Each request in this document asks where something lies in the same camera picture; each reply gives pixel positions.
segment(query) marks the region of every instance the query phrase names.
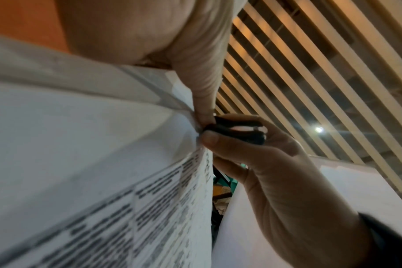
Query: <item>hand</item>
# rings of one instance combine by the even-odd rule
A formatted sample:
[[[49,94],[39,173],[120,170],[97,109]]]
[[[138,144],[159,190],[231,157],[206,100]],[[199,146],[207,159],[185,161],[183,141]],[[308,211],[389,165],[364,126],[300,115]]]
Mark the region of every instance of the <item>hand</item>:
[[[359,267],[374,242],[367,227],[292,137],[260,117],[262,146],[206,131],[202,143],[214,166],[244,185],[257,223],[275,251],[293,267]],[[248,169],[236,163],[244,163]]]
[[[232,0],[56,0],[72,52],[174,69],[202,125],[215,123]]]

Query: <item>black clip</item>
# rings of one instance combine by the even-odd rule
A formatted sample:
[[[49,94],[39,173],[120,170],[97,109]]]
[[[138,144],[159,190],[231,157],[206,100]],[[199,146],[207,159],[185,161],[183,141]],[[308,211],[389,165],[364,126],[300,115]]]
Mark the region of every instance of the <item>black clip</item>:
[[[207,125],[203,131],[211,130],[219,134],[236,138],[241,141],[248,143],[263,145],[266,140],[266,135],[263,131],[258,130],[258,128],[263,127],[263,124],[259,121],[254,120],[244,120],[244,121],[233,121],[229,119],[224,119],[221,117],[214,117],[216,119],[216,124]],[[231,129],[233,127],[252,127],[252,131],[239,131]]]

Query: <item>dark sleeve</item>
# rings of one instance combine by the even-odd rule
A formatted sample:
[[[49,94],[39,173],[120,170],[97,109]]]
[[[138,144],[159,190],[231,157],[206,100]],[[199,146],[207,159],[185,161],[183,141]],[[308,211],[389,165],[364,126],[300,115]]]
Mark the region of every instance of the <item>dark sleeve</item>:
[[[402,268],[402,237],[370,215],[359,213],[378,248],[370,267]]]

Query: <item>orange wall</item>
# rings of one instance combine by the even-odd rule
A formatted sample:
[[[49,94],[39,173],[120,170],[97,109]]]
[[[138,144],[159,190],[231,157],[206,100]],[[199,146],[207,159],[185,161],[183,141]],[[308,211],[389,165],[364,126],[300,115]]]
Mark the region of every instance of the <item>orange wall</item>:
[[[68,51],[54,0],[0,0],[0,34]]]

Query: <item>light fixture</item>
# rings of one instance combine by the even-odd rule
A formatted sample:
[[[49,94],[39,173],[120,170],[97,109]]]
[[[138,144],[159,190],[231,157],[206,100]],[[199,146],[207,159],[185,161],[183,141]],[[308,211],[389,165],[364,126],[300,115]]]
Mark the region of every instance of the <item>light fixture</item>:
[[[315,131],[316,131],[317,133],[322,133],[324,130],[325,130],[325,129],[322,128],[322,127],[316,127],[316,128],[315,128]]]

